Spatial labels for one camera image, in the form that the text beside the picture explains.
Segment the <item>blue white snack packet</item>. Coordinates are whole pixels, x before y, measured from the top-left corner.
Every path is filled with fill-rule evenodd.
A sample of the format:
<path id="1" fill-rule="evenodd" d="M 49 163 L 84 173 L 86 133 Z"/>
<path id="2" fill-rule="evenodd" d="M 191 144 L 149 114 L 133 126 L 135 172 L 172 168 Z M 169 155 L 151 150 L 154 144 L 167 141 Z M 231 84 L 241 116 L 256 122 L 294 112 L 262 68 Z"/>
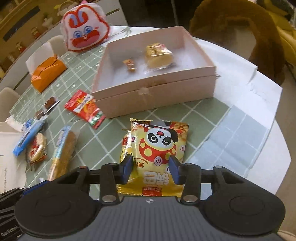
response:
<path id="1" fill-rule="evenodd" d="M 43 128 L 46 116 L 42 116 L 40 119 L 32 118 L 25 122 L 25 132 L 17 142 L 15 148 L 13 149 L 13 154 L 15 157 L 20 156 L 20 154 L 26 149 L 26 147 L 31 143 L 37 133 Z"/>

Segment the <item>long wrapped bread stick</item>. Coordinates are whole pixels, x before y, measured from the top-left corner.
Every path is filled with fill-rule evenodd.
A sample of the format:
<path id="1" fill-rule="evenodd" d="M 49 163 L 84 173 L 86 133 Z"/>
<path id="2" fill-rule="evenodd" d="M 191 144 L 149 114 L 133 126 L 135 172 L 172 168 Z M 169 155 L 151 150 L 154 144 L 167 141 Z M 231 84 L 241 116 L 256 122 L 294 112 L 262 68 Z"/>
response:
<path id="1" fill-rule="evenodd" d="M 71 126 L 64 126 L 59 133 L 56 148 L 52 157 L 52 164 L 48 174 L 48 181 L 53 181 L 67 173 L 68 164 L 72 158 L 77 137 Z"/>

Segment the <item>yellow panda snack bag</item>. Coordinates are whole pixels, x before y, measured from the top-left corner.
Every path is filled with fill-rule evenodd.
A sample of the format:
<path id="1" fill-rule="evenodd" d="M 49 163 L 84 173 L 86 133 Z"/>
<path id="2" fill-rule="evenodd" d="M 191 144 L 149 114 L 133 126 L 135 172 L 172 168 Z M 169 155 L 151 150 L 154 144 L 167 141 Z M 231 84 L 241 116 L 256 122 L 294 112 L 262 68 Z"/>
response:
<path id="1" fill-rule="evenodd" d="M 122 140 L 120 158 L 132 154 L 133 169 L 122 195 L 181 197 L 184 186 L 175 185 L 169 172 L 169 157 L 183 162 L 189 125 L 176 121 L 130 119 Z"/>

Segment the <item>small brown candy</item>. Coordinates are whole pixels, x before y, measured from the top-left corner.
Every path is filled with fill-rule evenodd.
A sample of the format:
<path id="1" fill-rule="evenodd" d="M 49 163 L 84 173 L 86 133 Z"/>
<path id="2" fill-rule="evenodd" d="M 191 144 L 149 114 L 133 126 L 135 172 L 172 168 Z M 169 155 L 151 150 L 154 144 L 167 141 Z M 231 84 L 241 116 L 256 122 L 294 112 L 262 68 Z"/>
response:
<path id="1" fill-rule="evenodd" d="M 44 116 L 44 111 L 43 110 L 39 110 L 39 111 L 37 111 L 36 113 L 35 113 L 35 118 L 37 119 L 37 120 L 39 120 L 41 117 L 43 117 Z"/>

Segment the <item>brown plush toy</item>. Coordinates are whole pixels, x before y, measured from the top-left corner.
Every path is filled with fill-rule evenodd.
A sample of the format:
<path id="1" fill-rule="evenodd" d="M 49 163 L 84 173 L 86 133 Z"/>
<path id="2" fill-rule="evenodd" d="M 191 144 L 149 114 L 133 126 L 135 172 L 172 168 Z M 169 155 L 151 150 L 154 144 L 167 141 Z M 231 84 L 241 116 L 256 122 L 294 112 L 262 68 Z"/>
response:
<path id="1" fill-rule="evenodd" d="M 272 17 L 251 1 L 202 1 L 190 21 L 189 33 L 197 38 L 222 45 L 234 43 L 237 30 L 255 38 L 249 61 L 257 70 L 282 85 L 285 80 L 285 54 Z"/>

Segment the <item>small orange wrapped candy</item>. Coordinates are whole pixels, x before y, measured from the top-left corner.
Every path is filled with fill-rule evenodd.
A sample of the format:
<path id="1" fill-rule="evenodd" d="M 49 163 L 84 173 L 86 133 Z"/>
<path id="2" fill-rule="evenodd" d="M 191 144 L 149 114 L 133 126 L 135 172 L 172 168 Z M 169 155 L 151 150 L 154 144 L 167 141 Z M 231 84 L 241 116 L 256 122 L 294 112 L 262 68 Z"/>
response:
<path id="1" fill-rule="evenodd" d="M 135 72 L 135 70 L 137 69 L 132 59 L 126 59 L 123 61 L 123 63 L 126 65 L 126 69 L 129 72 Z"/>

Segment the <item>red snack packet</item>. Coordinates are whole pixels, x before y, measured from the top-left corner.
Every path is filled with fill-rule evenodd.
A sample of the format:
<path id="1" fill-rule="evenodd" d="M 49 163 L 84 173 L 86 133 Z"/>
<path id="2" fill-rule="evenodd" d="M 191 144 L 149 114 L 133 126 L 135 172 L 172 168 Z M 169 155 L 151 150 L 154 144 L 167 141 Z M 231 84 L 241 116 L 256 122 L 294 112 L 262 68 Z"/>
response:
<path id="1" fill-rule="evenodd" d="M 103 111 L 97 107 L 94 97 L 81 89 L 65 103 L 64 108 L 88 122 L 95 130 L 106 118 Z"/>

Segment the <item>green checked tablecloth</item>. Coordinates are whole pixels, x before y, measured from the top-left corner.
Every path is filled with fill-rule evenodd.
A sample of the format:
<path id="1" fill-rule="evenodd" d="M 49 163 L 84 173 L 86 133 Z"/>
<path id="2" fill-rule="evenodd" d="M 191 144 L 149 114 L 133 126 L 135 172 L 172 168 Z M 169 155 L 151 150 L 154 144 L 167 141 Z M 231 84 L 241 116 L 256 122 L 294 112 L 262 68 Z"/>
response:
<path id="1" fill-rule="evenodd" d="M 98 169 L 106 163 L 119 162 L 124 153 L 122 146 L 128 141 L 148 155 L 162 139 L 171 142 L 165 132 L 135 123 L 155 120 L 181 122 L 188 128 L 187 142 L 181 147 L 185 162 L 202 169 L 224 166 L 277 192 L 291 163 L 287 144 L 274 119 L 281 87 L 233 52 L 207 41 L 198 43 L 217 66 L 212 98 L 106 119 L 97 129 L 64 106 L 77 90 L 90 92 L 105 47 L 81 54 L 65 53 L 62 60 L 67 70 L 43 93 L 29 87 L 10 111 L 16 121 L 23 123 L 34 117 L 50 97 L 59 99 L 44 126 L 48 156 L 36 168 L 26 170 L 26 185 L 30 187 L 47 178 L 62 127 L 76 124 L 80 130 L 70 169 L 78 165 Z"/>

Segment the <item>orange tissue box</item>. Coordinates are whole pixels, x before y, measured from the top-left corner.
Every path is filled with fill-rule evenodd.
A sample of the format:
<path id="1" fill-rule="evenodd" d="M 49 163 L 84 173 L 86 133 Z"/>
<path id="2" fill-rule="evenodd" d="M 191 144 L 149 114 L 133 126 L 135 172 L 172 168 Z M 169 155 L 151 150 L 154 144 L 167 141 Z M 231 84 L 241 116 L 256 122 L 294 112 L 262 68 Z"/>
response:
<path id="1" fill-rule="evenodd" d="M 51 43 L 39 47 L 26 61 L 32 86 L 42 93 L 67 67 L 54 53 Z"/>

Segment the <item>wrapped biscuit red label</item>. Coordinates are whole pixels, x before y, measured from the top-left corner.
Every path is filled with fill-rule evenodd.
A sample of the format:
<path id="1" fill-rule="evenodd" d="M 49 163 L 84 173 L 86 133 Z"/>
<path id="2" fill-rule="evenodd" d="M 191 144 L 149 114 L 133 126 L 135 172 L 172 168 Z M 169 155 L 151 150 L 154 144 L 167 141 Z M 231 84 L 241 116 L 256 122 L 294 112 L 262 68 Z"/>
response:
<path id="1" fill-rule="evenodd" d="M 27 162 L 32 166 L 45 160 L 47 156 L 47 139 L 42 133 L 37 133 L 26 149 Z"/>

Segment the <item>red white rabbit pillow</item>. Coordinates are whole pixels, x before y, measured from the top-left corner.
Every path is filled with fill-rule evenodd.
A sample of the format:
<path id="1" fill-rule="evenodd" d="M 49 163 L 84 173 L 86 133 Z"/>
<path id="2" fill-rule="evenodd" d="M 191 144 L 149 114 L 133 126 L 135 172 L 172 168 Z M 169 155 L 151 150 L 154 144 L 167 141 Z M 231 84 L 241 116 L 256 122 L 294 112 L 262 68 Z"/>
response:
<path id="1" fill-rule="evenodd" d="M 61 33 L 68 51 L 82 52 L 108 40 L 111 26 L 100 5 L 83 3 L 64 13 Z"/>

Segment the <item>yellow wrapped cake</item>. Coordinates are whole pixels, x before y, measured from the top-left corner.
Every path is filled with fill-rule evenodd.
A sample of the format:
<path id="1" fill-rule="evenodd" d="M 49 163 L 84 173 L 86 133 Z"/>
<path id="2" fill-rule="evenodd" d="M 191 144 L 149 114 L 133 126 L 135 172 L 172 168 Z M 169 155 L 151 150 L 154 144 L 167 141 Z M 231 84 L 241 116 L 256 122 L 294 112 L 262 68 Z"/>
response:
<path id="1" fill-rule="evenodd" d="M 174 61 L 172 52 L 162 43 L 146 46 L 145 63 L 150 69 L 161 69 L 170 66 Z"/>

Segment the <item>pink cardboard box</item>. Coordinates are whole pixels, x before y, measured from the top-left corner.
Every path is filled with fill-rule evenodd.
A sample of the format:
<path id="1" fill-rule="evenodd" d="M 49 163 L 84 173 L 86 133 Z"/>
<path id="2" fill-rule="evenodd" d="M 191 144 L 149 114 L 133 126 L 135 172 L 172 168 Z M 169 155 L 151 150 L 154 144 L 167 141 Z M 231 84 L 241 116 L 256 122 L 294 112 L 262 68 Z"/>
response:
<path id="1" fill-rule="evenodd" d="M 145 49 L 164 44 L 174 61 L 153 70 L 145 63 Z M 135 72 L 123 63 L 132 59 Z M 92 95 L 107 118 L 136 113 L 214 95 L 216 66 L 182 27 L 138 33 L 107 43 L 93 80 Z"/>

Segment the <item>beige chair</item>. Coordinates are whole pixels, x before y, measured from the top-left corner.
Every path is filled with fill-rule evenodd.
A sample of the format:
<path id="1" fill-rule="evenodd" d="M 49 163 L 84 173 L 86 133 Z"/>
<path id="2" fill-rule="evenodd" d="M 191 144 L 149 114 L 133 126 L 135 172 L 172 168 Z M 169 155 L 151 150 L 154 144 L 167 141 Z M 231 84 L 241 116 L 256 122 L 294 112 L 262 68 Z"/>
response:
<path id="1" fill-rule="evenodd" d="M 0 92 L 0 122 L 4 122 L 10 116 L 10 110 L 20 98 L 15 90 L 5 87 Z"/>

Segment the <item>chocolate biscuit clear wrapper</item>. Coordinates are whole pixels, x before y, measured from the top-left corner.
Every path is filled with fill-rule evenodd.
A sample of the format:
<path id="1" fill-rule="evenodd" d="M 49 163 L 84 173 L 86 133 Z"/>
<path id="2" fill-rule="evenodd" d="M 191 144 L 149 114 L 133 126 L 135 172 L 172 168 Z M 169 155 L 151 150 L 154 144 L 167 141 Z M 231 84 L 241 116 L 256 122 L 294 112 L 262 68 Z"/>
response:
<path id="1" fill-rule="evenodd" d="M 59 102 L 56 97 L 50 97 L 42 106 L 44 114 L 49 114 Z"/>

